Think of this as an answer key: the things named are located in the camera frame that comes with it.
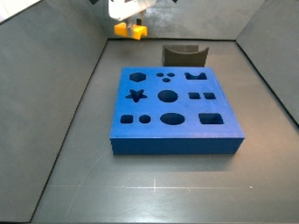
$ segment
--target blue foam block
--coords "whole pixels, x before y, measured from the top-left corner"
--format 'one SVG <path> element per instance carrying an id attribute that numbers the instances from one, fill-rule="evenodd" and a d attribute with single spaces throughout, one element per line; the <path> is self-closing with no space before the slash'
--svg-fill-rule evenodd
<path id="1" fill-rule="evenodd" d="M 123 68 L 109 140 L 115 154 L 235 153 L 244 133 L 211 68 Z"/>

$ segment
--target large circular hole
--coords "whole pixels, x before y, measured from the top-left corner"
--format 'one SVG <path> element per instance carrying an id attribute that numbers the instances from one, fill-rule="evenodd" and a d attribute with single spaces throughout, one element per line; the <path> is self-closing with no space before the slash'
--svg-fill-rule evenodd
<path id="1" fill-rule="evenodd" d="M 172 90 L 164 90 L 157 94 L 157 98 L 161 102 L 176 102 L 179 96 Z"/>
<path id="2" fill-rule="evenodd" d="M 149 115 L 141 115 L 139 117 L 139 122 L 140 123 L 149 123 L 151 122 L 151 116 Z"/>
<path id="3" fill-rule="evenodd" d="M 184 116 L 176 113 L 168 113 L 161 115 L 160 120 L 169 125 L 179 125 L 184 123 Z"/>

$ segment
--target rectangular hole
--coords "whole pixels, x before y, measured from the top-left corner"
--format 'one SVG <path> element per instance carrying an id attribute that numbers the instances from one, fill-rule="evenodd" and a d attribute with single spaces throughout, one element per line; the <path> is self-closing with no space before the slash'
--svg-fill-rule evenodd
<path id="1" fill-rule="evenodd" d="M 216 96 L 215 96 L 214 93 L 203 93 L 203 95 L 204 95 L 204 98 L 206 98 L 207 100 L 215 100 L 215 99 L 216 99 Z"/>
<path id="2" fill-rule="evenodd" d="M 223 119 L 220 114 L 199 114 L 199 118 L 200 118 L 200 123 L 202 124 L 223 124 Z"/>
<path id="3" fill-rule="evenodd" d="M 192 100 L 199 100 L 202 98 L 199 93 L 188 93 L 188 95 Z"/>
<path id="4" fill-rule="evenodd" d="M 133 116 L 132 115 L 121 115 L 120 122 L 121 123 L 132 123 L 133 122 Z"/>

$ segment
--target gray wall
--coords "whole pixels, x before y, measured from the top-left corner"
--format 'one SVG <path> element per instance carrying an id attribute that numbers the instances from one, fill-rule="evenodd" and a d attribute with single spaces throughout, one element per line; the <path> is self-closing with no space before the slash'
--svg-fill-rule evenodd
<path id="1" fill-rule="evenodd" d="M 0 25 L 0 221 L 32 218 L 105 43 L 88 1 L 41 1 Z"/>
<path id="2" fill-rule="evenodd" d="M 299 1 L 267 0 L 238 43 L 299 123 Z"/>
<path id="3" fill-rule="evenodd" d="M 235 40 L 264 0 L 157 0 L 148 9 L 144 25 L 148 38 Z M 119 22 L 108 17 L 101 0 L 101 21 L 109 38 Z"/>

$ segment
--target hexagonal hole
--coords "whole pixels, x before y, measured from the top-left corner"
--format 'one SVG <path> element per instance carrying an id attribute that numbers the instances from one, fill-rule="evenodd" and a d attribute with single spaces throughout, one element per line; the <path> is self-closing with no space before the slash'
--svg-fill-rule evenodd
<path id="1" fill-rule="evenodd" d="M 140 82 L 145 80 L 145 74 L 144 73 L 131 73 L 129 74 L 129 80 L 135 82 Z"/>

